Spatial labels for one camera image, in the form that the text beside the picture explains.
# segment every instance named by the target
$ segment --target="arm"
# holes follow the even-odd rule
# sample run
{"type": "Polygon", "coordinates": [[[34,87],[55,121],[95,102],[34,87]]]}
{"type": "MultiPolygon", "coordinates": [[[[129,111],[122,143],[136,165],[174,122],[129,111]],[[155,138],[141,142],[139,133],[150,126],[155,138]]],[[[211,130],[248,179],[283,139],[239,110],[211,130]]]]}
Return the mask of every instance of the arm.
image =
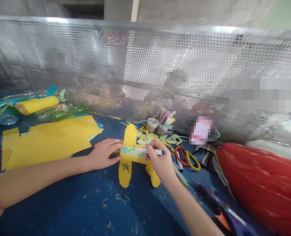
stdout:
{"type": "Polygon", "coordinates": [[[169,150],[157,139],[147,144],[145,148],[148,151],[147,157],[150,158],[155,172],[174,199],[190,234],[224,235],[177,178],[169,150]],[[158,156],[153,148],[165,150],[166,154],[158,156]]]}
{"type": "Polygon", "coordinates": [[[122,142],[119,139],[106,139],[87,156],[44,162],[0,173],[0,217],[7,207],[57,181],[115,164],[122,157],[109,159],[109,156],[123,146],[122,142]]]}

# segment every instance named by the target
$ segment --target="wall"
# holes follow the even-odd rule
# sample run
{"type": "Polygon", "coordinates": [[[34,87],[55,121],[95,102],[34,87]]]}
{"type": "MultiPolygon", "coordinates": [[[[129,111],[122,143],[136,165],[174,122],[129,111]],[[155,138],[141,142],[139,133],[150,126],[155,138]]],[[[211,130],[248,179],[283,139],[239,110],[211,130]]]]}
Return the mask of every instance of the wall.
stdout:
{"type": "Polygon", "coordinates": [[[291,30],[291,0],[279,0],[261,24],[272,30],[291,30]]]}
{"type": "Polygon", "coordinates": [[[0,15],[69,17],[55,0],[0,0],[0,15]]]}
{"type": "Polygon", "coordinates": [[[137,21],[259,27],[276,0],[140,0],[137,21]]]}

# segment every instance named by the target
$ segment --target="green star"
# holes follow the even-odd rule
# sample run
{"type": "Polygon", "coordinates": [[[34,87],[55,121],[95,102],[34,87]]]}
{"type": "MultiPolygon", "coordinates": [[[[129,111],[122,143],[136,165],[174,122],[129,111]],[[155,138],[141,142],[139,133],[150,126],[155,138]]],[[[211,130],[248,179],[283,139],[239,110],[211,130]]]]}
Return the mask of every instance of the green star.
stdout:
{"type": "Polygon", "coordinates": [[[130,165],[127,165],[127,162],[126,164],[122,164],[122,166],[124,167],[123,170],[128,170],[128,172],[130,173],[129,168],[128,168],[130,165]]]}

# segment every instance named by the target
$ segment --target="pencil cup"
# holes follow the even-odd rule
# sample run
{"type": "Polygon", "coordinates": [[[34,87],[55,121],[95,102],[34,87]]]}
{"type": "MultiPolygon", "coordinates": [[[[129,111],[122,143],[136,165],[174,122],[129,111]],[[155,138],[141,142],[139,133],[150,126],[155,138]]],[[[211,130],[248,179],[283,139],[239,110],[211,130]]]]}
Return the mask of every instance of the pencil cup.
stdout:
{"type": "Polygon", "coordinates": [[[158,126],[158,128],[156,129],[156,132],[159,134],[159,135],[163,135],[165,134],[165,131],[168,130],[168,127],[166,127],[166,129],[162,129],[160,126],[158,126]]]}
{"type": "Polygon", "coordinates": [[[156,119],[152,119],[146,123],[145,129],[149,131],[149,133],[153,133],[155,129],[158,127],[158,123],[156,123],[156,119]]]}

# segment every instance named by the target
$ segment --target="glue gun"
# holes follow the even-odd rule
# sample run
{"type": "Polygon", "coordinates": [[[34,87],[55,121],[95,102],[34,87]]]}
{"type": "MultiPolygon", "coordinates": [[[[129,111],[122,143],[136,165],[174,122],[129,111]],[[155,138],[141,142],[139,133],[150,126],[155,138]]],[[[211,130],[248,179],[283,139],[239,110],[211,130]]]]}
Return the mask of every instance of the glue gun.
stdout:
{"type": "Polygon", "coordinates": [[[220,200],[215,194],[206,187],[196,183],[199,193],[208,200],[212,206],[216,207],[220,212],[219,215],[215,217],[220,221],[220,223],[229,231],[236,236],[258,236],[255,229],[242,220],[226,203],[220,200]]]}

